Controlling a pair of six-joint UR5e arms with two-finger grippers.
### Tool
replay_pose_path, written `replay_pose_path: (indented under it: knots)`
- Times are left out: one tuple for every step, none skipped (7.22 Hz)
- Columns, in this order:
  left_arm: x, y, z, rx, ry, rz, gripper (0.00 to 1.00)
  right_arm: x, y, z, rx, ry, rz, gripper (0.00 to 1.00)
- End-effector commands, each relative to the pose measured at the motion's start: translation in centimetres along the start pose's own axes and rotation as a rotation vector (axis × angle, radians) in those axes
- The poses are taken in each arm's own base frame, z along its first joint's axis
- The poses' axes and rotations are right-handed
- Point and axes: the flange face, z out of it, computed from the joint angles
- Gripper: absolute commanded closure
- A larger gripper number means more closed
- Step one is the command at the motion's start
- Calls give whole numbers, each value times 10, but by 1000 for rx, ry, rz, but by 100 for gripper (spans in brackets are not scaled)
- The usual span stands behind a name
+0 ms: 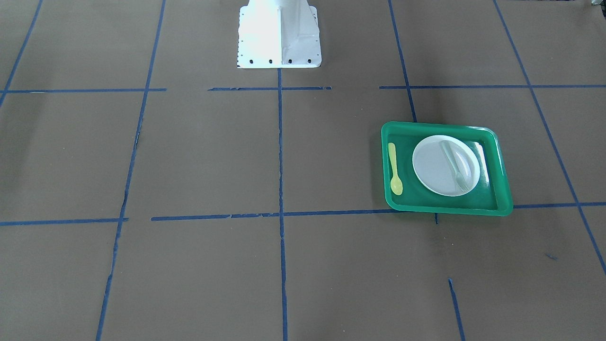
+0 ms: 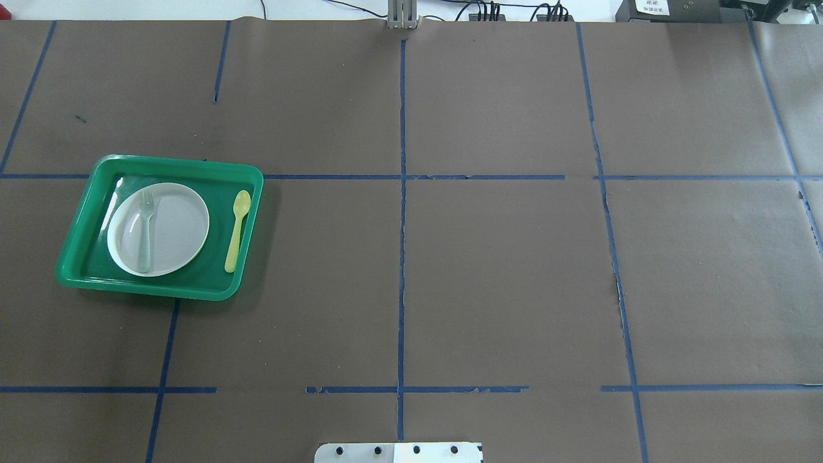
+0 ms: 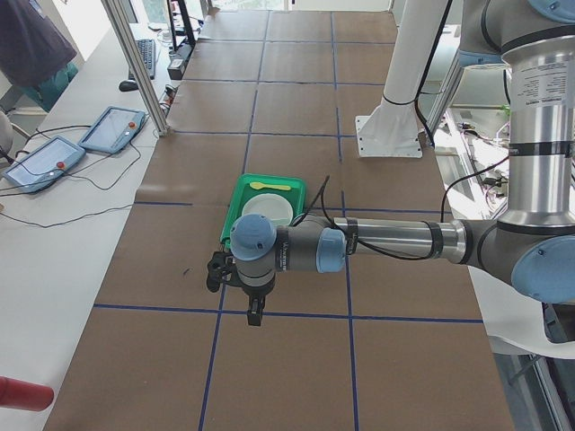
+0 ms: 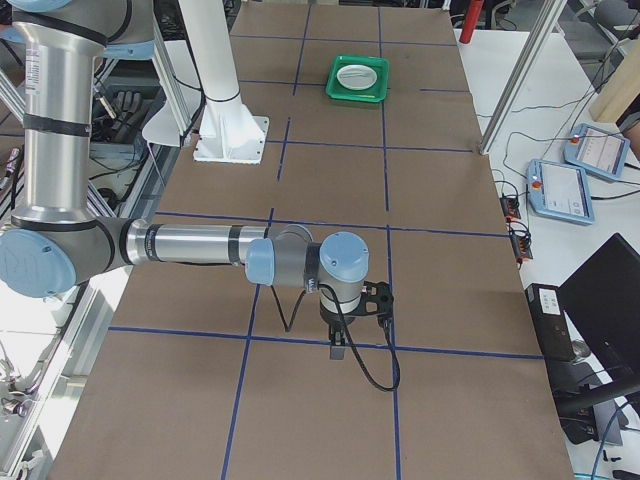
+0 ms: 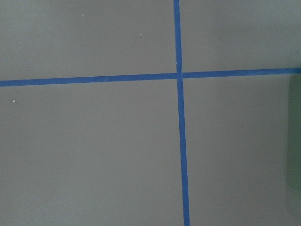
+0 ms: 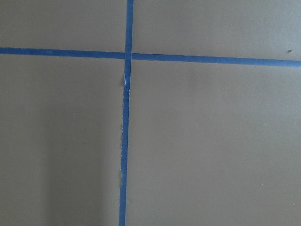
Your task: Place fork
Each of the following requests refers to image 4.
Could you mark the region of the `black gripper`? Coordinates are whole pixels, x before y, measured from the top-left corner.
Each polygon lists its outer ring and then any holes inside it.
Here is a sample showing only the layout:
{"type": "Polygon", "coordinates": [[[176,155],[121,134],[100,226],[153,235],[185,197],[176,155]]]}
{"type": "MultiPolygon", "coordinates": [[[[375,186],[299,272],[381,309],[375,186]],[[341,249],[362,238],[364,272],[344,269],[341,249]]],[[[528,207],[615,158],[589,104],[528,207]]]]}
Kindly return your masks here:
{"type": "Polygon", "coordinates": [[[344,321],[340,320],[339,314],[326,308],[320,304],[320,315],[322,320],[329,326],[329,341],[331,360],[340,360],[345,356],[346,340],[344,333],[346,332],[344,325],[350,326],[356,316],[351,313],[344,314],[344,321]]]}

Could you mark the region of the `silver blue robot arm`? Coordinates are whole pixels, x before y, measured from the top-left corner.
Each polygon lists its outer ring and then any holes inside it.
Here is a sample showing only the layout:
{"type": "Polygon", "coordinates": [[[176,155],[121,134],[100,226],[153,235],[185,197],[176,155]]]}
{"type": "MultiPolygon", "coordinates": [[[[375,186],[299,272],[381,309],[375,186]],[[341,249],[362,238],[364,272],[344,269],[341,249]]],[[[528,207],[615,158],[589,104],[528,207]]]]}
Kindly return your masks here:
{"type": "Polygon", "coordinates": [[[316,242],[303,226],[151,224],[87,207],[94,63],[109,48],[155,46],[149,1],[15,1],[26,43],[25,197],[1,237],[1,278],[42,298],[124,265],[241,266],[247,279],[320,296],[331,354],[354,346],[371,285],[364,240],[339,232],[316,242]]]}

